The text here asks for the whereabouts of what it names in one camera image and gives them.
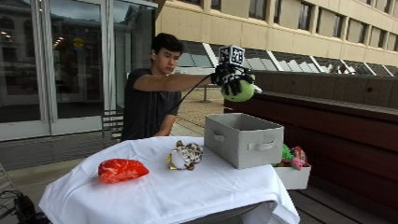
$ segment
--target white box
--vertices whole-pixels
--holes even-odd
[[[205,117],[204,145],[236,168],[280,163],[284,126],[242,113]]]
[[[301,167],[301,171],[292,167],[274,167],[274,170],[285,189],[305,189],[308,187],[312,166]]]

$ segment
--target stuffed toy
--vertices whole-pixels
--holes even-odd
[[[290,151],[292,151],[292,154],[294,155],[294,157],[300,159],[301,165],[302,166],[310,166],[309,165],[309,160],[308,160],[308,155],[304,152],[302,148],[301,147],[293,147],[290,149]]]
[[[262,92],[261,88],[257,85],[250,84],[244,79],[240,81],[240,87],[241,87],[241,92],[237,95],[232,94],[232,90],[228,90],[229,94],[227,94],[225,88],[224,87],[221,88],[221,94],[223,94],[225,100],[232,101],[232,102],[244,102],[253,97],[254,92],[258,92],[258,93]]]
[[[282,160],[281,163],[274,164],[274,167],[292,167],[296,170],[301,170],[302,166],[308,165],[308,157],[304,153],[304,150],[301,147],[293,147],[289,149],[289,147],[284,144],[282,148]]]
[[[181,141],[176,143],[176,148],[168,155],[171,162],[171,170],[193,171],[196,164],[201,162],[203,147],[196,143],[189,143],[187,146]]]

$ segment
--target dark t-shirt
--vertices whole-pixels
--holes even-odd
[[[149,69],[137,69],[127,79],[123,141],[152,137],[161,128],[165,115],[179,114],[180,91],[139,91],[133,89],[139,77],[149,74]]]

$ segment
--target white tablecloth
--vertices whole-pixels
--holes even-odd
[[[273,220],[298,223],[290,196],[272,165],[236,169],[205,149],[195,171],[168,169],[167,155],[181,140],[203,145],[201,137],[153,137],[124,141],[79,164],[51,183],[40,208],[55,224],[183,223],[248,204],[274,201]],[[99,180],[99,165],[116,158],[139,160],[149,174],[116,184]],[[264,223],[260,206],[245,224]]]

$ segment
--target red bag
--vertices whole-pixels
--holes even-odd
[[[136,179],[149,174],[149,170],[140,161],[112,159],[103,161],[99,166],[100,181],[105,184]]]

